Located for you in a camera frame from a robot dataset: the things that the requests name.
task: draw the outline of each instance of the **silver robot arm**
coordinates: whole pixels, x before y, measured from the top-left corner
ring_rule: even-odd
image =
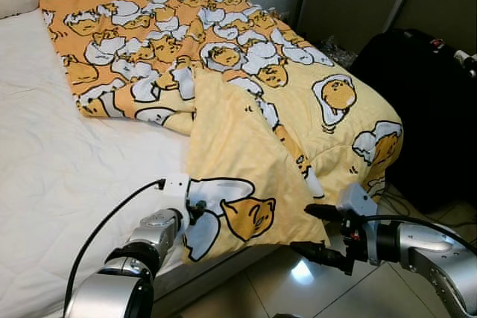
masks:
[[[165,180],[161,209],[144,217],[123,247],[114,249],[105,265],[75,291],[65,318],[150,317],[153,283],[178,232],[189,225],[186,198],[189,177]]]
[[[307,259],[353,273],[355,260],[379,266],[381,261],[401,266],[427,279],[451,317],[477,318],[477,256],[448,235],[417,224],[361,220],[376,215],[377,204],[358,184],[350,185],[336,207],[311,204],[309,214],[328,221],[341,221],[346,256],[323,244],[294,242]]]

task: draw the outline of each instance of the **mattress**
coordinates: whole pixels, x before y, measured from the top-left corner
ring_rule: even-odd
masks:
[[[184,171],[189,142],[155,124],[83,118],[40,10],[0,20],[0,39],[0,312],[43,317],[61,306],[97,223],[138,187]],[[159,207],[153,188],[125,206],[93,241],[77,284]],[[181,246],[159,274],[181,264]]]

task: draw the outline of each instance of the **folded comforter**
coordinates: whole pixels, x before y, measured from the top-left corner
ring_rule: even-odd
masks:
[[[40,0],[81,114],[190,138],[184,254],[325,241],[303,209],[359,181],[375,197],[399,117],[248,0]]]

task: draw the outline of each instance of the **black cable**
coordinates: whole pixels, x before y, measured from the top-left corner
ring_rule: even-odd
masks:
[[[392,193],[389,193],[389,192],[384,192],[382,195],[381,195],[381,198],[383,200],[383,202],[387,203],[390,207],[391,207],[391,210],[394,210],[394,212],[396,212],[396,214],[398,215],[404,215],[404,216],[410,216],[411,215],[411,211],[409,210],[409,208],[401,201],[401,200],[405,200],[407,201],[404,196],[402,195],[396,195],[396,194],[392,194]],[[395,201],[396,203],[399,203],[405,210],[406,210],[406,213],[403,213],[403,212],[400,212],[396,206],[393,205],[393,203],[391,201]],[[444,214],[443,216],[446,216],[447,214],[449,214],[449,212],[454,208],[454,206],[446,213]],[[430,217],[426,214],[423,214],[422,212],[420,212],[420,214],[422,216],[424,216],[425,218],[429,219],[430,221],[432,221],[433,223],[438,223],[440,225],[444,225],[444,226],[447,226],[447,227],[450,227],[451,229],[457,229],[459,227],[462,227],[462,226],[468,226],[468,225],[477,225],[477,221],[463,221],[463,222],[460,222],[460,223],[445,223],[440,219],[434,219],[433,217]]]
[[[147,188],[150,188],[151,186],[154,186],[158,184],[159,188],[163,188],[165,184],[164,179],[159,179],[159,180],[154,180],[153,182],[150,182],[149,184],[146,184],[142,186],[141,188],[137,189],[134,191],[129,197],[126,199],[122,200],[97,226],[96,228],[92,231],[91,235],[87,238],[87,240],[84,242],[83,246],[80,249],[80,252],[76,256],[75,262],[73,263],[72,270],[69,272],[69,277],[68,277],[68,284],[66,285],[66,294],[65,294],[65,302],[63,306],[63,317],[66,315],[66,309],[68,308],[69,301],[72,298],[72,293],[73,293],[73,284],[75,283],[75,276],[76,272],[78,271],[78,267],[80,266],[81,259],[84,256],[84,253],[88,249],[88,246],[92,243],[96,235],[101,231],[104,225],[108,222],[108,220],[113,217],[113,215],[121,210],[121,208],[129,203],[135,196],[146,190]]]
[[[415,217],[407,217],[407,216],[400,216],[400,215],[371,215],[371,216],[360,216],[360,220],[363,222],[368,222],[368,221],[382,221],[382,220],[395,220],[395,221],[404,221],[408,223],[416,223],[418,225],[422,226],[427,226],[430,229],[433,229],[435,231],[439,231],[450,238],[454,239],[458,243],[460,243],[462,246],[464,246],[466,249],[468,249],[470,252],[472,252],[474,255],[477,256],[477,249],[469,244],[467,241],[465,241],[463,238],[461,238],[459,235],[456,235],[454,232],[450,232],[447,229],[444,229],[443,227],[440,227],[438,225],[434,225],[433,223],[429,223],[425,220],[422,219],[417,219]]]

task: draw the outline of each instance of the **tile floor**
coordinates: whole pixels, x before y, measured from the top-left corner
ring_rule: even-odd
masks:
[[[397,198],[382,200],[380,214],[409,214],[439,220],[448,226],[474,222],[476,210],[465,202],[450,203],[428,214]],[[477,236],[475,224],[453,228],[464,239]],[[344,251],[338,227],[328,226],[332,248]],[[353,275],[313,264],[288,247],[249,266],[181,312],[182,318],[267,318],[277,313],[302,318],[449,318],[432,286],[421,276],[398,264],[380,267],[357,262]]]

